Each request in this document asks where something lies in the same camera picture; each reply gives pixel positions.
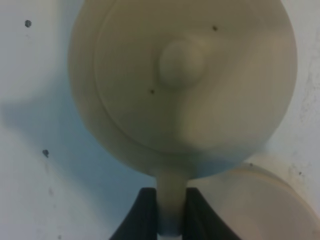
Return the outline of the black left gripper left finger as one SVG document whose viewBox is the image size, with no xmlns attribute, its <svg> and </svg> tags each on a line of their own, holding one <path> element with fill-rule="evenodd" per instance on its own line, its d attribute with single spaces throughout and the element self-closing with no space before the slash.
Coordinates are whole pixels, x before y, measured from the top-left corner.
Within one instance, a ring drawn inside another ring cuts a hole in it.
<svg viewBox="0 0 320 240">
<path fill-rule="evenodd" d="M 158 211 L 156 189 L 141 188 L 123 222 L 111 240 L 156 240 L 158 237 Z"/>
</svg>

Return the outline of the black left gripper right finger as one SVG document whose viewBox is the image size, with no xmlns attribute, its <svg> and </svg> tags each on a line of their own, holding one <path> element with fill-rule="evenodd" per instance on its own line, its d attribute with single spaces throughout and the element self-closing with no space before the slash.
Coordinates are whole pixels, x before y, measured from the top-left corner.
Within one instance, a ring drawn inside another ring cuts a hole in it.
<svg viewBox="0 0 320 240">
<path fill-rule="evenodd" d="M 186 190 L 183 240 L 240 240 L 241 238 L 211 208 L 201 192 Z"/>
</svg>

